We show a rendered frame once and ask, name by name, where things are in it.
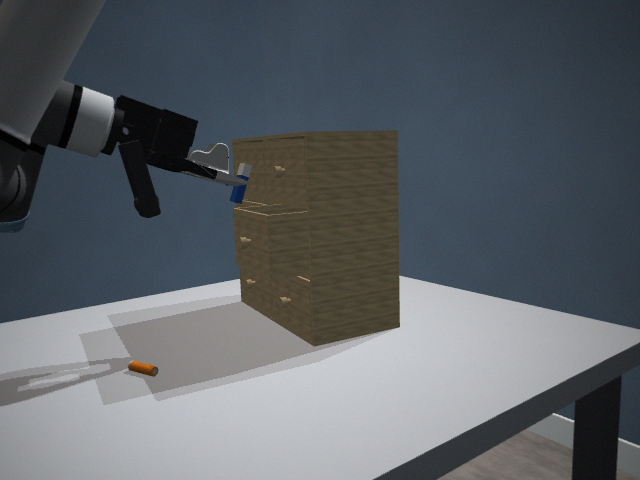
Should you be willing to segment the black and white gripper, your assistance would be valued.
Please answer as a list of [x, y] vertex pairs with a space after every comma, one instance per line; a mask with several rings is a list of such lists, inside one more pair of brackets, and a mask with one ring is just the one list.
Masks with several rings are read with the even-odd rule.
[[[229, 174], [227, 145], [209, 144], [204, 151], [189, 151], [197, 124], [197, 120], [121, 95], [101, 153], [111, 155], [117, 142], [139, 140], [148, 165], [226, 186], [247, 185], [248, 181]], [[124, 127], [128, 129], [127, 135], [123, 133]]]

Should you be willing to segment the blue and white eraser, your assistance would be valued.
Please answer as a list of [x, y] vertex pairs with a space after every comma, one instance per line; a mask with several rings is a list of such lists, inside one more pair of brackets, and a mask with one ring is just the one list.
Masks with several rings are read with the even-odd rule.
[[[236, 177], [248, 181], [251, 168], [252, 168], [252, 165], [249, 165], [246, 163], [240, 163]], [[247, 185], [233, 186], [230, 201], [242, 204], [246, 186]]]

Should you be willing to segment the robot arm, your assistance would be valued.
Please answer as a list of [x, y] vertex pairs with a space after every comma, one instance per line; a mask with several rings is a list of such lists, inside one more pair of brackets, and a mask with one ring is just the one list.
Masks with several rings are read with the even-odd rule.
[[[0, 232], [24, 227], [48, 144], [97, 157], [107, 142], [113, 98], [63, 80], [105, 1], [0, 5]], [[140, 141], [118, 148], [136, 210], [158, 216]]]

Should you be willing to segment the brown wooden chest of drawers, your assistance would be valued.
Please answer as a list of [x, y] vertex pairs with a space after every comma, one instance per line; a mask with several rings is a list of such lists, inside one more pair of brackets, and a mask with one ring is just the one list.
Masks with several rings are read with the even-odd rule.
[[[305, 140], [307, 205], [268, 199], [265, 142]], [[266, 199], [307, 209], [312, 346], [400, 327], [398, 130], [310, 131], [232, 139], [263, 143]]]

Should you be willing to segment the brown wooden drawer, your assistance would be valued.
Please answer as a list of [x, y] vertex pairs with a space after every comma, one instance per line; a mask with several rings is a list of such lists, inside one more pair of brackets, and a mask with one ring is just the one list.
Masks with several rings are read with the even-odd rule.
[[237, 203], [237, 208], [253, 207], [253, 206], [265, 206], [265, 205], [266, 205], [266, 202], [250, 200], [250, 199], [243, 199], [242, 200], [242, 204]]
[[252, 165], [244, 196], [266, 199], [263, 143], [234, 145], [235, 176], [240, 163]]
[[312, 342], [310, 278], [272, 280], [274, 319]]
[[272, 317], [270, 280], [241, 267], [243, 300]]
[[265, 142], [268, 199], [307, 205], [305, 140]]
[[233, 208], [236, 265], [268, 280], [309, 275], [307, 209]]

